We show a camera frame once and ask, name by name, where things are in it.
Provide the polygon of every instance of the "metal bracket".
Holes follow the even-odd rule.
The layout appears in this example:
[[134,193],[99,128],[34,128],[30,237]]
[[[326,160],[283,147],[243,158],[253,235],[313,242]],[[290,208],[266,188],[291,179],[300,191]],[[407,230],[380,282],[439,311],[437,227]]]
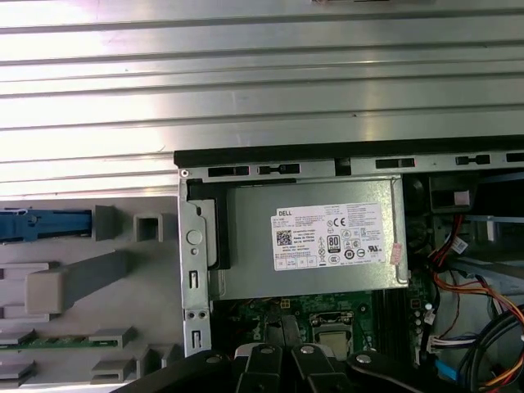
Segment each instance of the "metal bracket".
[[186,356],[211,349],[206,220],[199,213],[201,213],[199,206],[183,198],[178,199],[183,335]]

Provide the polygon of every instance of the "red wire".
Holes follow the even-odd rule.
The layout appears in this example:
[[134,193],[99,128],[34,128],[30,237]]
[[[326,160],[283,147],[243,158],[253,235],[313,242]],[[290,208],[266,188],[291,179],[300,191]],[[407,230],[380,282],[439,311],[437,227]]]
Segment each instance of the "red wire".
[[448,242],[446,242],[442,246],[442,248],[436,253],[435,257],[433,258],[433,263],[437,262],[437,260],[439,261],[438,265],[437,265],[438,267],[442,266],[442,264],[444,263],[445,257],[447,255],[449,249],[453,245],[454,239],[459,234],[462,222],[463,222],[463,216],[462,215],[455,215],[454,216],[454,219],[453,219],[454,229],[451,231],[451,234],[449,235],[449,240],[448,240]]

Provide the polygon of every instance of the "green circuit board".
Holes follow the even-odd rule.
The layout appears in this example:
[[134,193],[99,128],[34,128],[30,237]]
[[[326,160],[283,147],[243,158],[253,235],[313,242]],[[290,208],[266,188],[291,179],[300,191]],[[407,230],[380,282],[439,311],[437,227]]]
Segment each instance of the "green circuit board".
[[233,334],[228,339],[235,346],[264,340],[264,321],[270,316],[295,315],[303,342],[314,342],[310,316],[316,313],[352,313],[352,341],[355,351],[373,346],[372,293],[348,292],[326,295],[289,296],[282,298],[251,299],[220,302],[222,311],[228,315],[227,330]]
[[68,348],[111,348],[118,341],[90,341],[88,337],[28,338],[20,344],[0,346],[0,350],[58,350]]

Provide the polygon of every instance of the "wire bundle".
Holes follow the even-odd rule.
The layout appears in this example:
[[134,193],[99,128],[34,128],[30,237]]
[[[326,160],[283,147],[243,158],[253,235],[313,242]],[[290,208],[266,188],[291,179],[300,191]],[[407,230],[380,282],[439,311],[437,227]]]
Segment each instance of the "wire bundle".
[[435,350],[461,350],[471,347],[477,340],[475,336],[456,337],[443,340],[439,337],[433,337],[430,340],[431,348]]
[[[518,324],[521,324],[524,328],[524,314],[522,313],[524,305],[516,306],[510,299],[490,288],[484,278],[480,276],[477,276],[476,281],[466,282],[461,285],[457,284],[453,273],[451,273],[451,278],[454,281],[453,284],[449,284],[439,278],[439,273],[444,271],[443,266],[445,258],[453,245],[454,239],[460,231],[462,222],[463,216],[455,215],[451,234],[446,239],[444,245],[429,255],[431,261],[430,269],[433,271],[434,283],[441,290],[451,291],[458,295],[457,312],[454,321],[451,326],[440,335],[438,339],[434,339],[432,343],[433,347],[440,349],[469,347],[468,352],[458,368],[459,380],[470,391],[496,391],[499,387],[507,386],[518,379],[522,372],[522,365],[524,364],[524,350],[519,355],[517,362],[509,370],[483,384],[480,384],[478,381],[478,370],[481,360],[487,349],[503,334],[509,332],[509,330],[518,326]],[[496,300],[500,305],[506,307],[508,311],[502,313],[488,323],[474,341],[466,340],[457,343],[451,340],[443,340],[443,337],[453,329],[459,318],[461,294],[489,296]]]
[[[524,305],[519,305],[517,309],[518,313],[522,315]],[[510,309],[492,320],[486,327],[484,327],[484,329],[482,329],[478,339],[468,350],[458,366],[459,380],[470,391],[494,391],[499,387],[507,386],[518,379],[522,372],[522,364],[524,363],[524,350],[521,351],[517,362],[512,368],[491,381],[482,384],[482,386],[480,386],[478,382],[478,372],[482,358],[488,348],[501,336],[519,324],[522,324],[520,317],[516,316],[513,309]]]

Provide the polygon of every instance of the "yellow wire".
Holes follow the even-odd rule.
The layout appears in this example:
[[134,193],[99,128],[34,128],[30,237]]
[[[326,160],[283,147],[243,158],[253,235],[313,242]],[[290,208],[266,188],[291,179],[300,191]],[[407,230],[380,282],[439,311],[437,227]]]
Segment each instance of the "yellow wire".
[[[449,285],[447,282],[442,281],[438,278],[437,274],[435,274],[436,284],[446,290],[451,292],[457,292],[457,293],[464,293],[464,294],[484,294],[487,293],[497,299],[498,301],[501,301],[506,304],[507,307],[514,310],[516,316],[518,319],[520,319],[522,325],[524,325],[524,314],[522,311],[513,303],[510,299],[508,299],[506,296],[499,294],[498,292],[494,291],[491,288],[484,288],[484,287],[478,287],[478,288],[464,288],[464,287],[455,287],[452,285]],[[517,363],[508,371],[500,374],[498,377],[488,381],[486,383],[486,386],[493,386],[495,383],[498,383],[500,381],[503,381],[507,377],[513,375],[522,365],[524,364],[524,358],[521,357]]]
[[517,364],[515,364],[512,369],[506,371],[505,373],[500,374],[497,378],[492,379],[491,381],[487,382],[486,385],[493,386],[495,383],[503,381],[504,379],[506,379],[513,373],[515,373],[522,366],[522,363],[524,363],[524,361],[522,360],[522,358],[520,358]]

